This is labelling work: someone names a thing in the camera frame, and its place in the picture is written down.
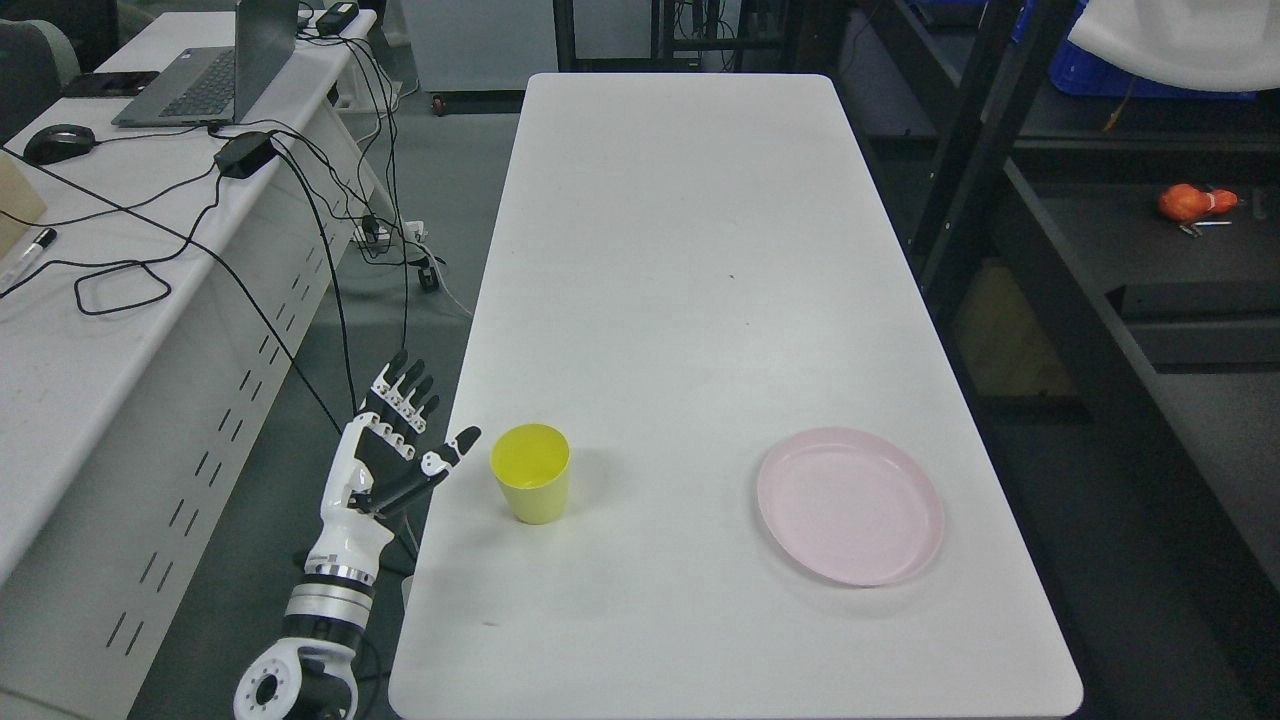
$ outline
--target computer mouse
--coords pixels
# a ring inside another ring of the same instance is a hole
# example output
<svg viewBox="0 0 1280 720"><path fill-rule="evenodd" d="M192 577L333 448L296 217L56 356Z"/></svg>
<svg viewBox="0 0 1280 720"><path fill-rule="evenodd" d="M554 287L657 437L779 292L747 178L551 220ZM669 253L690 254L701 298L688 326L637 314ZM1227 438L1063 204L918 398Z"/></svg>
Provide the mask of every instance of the computer mouse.
<svg viewBox="0 0 1280 720"><path fill-rule="evenodd" d="M84 155L96 143L93 131L84 126L49 126L31 136L22 156L37 165L49 165Z"/></svg>

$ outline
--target pink plate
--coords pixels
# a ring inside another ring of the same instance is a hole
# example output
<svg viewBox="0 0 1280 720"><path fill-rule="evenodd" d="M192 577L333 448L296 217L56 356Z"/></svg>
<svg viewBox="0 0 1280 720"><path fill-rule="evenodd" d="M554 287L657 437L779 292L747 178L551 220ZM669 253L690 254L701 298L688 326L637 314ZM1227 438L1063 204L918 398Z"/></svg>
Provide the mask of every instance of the pink plate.
<svg viewBox="0 0 1280 720"><path fill-rule="evenodd" d="M849 585L902 582L942 544L942 502L887 439L814 428L774 447L755 484L764 524L791 557Z"/></svg>

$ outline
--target robotic hand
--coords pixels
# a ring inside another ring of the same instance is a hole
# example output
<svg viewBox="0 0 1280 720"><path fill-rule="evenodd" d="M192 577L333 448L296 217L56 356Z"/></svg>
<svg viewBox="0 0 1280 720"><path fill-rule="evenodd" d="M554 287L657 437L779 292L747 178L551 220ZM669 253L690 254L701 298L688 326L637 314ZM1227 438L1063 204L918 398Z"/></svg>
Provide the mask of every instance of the robotic hand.
<svg viewBox="0 0 1280 720"><path fill-rule="evenodd" d="M421 360L399 351L347 423L325 483L324 529L284 610L282 638L236 688L238 720L342 720L356 710L352 660L372 609L379 557L410 501L440 484L480 437L471 427L421 456L415 447L439 396Z"/></svg>

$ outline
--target yellow plastic cup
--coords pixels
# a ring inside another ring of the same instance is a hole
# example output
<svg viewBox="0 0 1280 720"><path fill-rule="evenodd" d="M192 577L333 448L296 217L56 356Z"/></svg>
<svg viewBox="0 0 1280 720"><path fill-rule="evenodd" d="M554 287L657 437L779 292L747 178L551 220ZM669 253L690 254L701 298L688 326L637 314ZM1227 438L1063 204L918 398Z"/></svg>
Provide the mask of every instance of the yellow plastic cup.
<svg viewBox="0 0 1280 720"><path fill-rule="evenodd" d="M541 525L564 512L568 501L568 441L550 425L517 425L493 443L489 468L524 523Z"/></svg>

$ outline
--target white cloth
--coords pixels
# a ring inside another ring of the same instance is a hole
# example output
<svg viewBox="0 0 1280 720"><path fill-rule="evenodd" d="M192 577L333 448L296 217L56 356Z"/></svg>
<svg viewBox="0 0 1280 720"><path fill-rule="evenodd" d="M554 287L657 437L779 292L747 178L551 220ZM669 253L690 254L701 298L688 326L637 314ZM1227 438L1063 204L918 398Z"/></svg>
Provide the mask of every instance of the white cloth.
<svg viewBox="0 0 1280 720"><path fill-rule="evenodd" d="M1280 0L1092 0L1069 40L1165 85L1280 87Z"/></svg>

